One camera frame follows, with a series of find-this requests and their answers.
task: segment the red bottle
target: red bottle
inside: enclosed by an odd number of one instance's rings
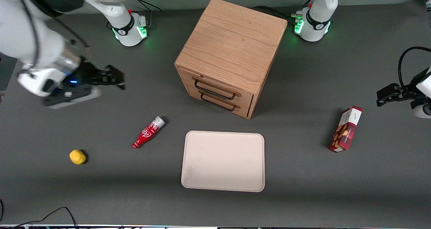
[[[132,147],[137,149],[140,145],[149,141],[164,124],[165,122],[160,117],[155,117],[154,120],[142,130]]]

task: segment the white label on box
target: white label on box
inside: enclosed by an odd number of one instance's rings
[[[361,117],[362,111],[359,111],[357,109],[351,109],[343,113],[340,119],[340,123],[338,123],[338,126],[342,126],[346,124],[347,122],[353,123],[357,126],[359,118]]]

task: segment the drawer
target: drawer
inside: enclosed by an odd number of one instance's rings
[[[204,77],[200,77],[197,74],[192,74],[188,71],[183,71],[177,69],[181,76],[181,79],[186,86],[187,90],[197,89],[205,93],[211,94],[214,97],[219,98],[223,101],[228,101],[229,103],[237,104],[243,107],[250,106],[253,95],[234,90],[232,88],[226,88],[220,84],[215,83],[212,80],[208,80]]]
[[[177,70],[190,96],[247,118],[253,99],[252,94],[228,90],[202,80],[198,75]]]

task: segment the gray table surface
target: gray table surface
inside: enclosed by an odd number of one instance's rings
[[[414,117],[408,102],[375,104],[376,91],[397,82],[400,54],[429,47],[423,1],[341,6],[317,43],[289,25],[252,120],[189,97],[181,83],[173,63],[201,13],[155,12],[149,38],[130,48],[101,14],[61,17],[91,45],[94,64],[125,72],[127,90],[102,87],[98,99],[50,110],[11,80],[0,106],[2,223],[68,206],[80,224],[431,227],[431,121]],[[430,60],[427,52],[408,54],[406,82]],[[351,148],[335,154],[327,146],[351,105],[364,111]],[[157,115],[170,122],[132,149]],[[182,187],[191,130],[262,134],[263,192]],[[89,163],[74,165],[73,149],[85,149]],[[46,223],[71,221],[58,212]]]

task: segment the green led light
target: green led light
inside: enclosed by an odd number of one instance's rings
[[[118,36],[117,36],[117,33],[115,32],[114,28],[112,28],[112,31],[113,31],[113,32],[114,32],[114,34],[115,34],[115,38],[118,40]]]
[[[331,21],[329,21],[328,26],[326,26],[325,34],[328,32],[329,25],[331,25]]]
[[[299,34],[303,26],[304,26],[304,21],[301,20],[301,22],[297,23],[297,26],[295,27],[295,33]]]
[[[137,31],[139,32],[139,34],[140,34],[140,36],[141,36],[142,38],[145,38],[145,37],[146,37],[146,27],[139,27],[139,26],[136,26],[136,29],[137,29]]]

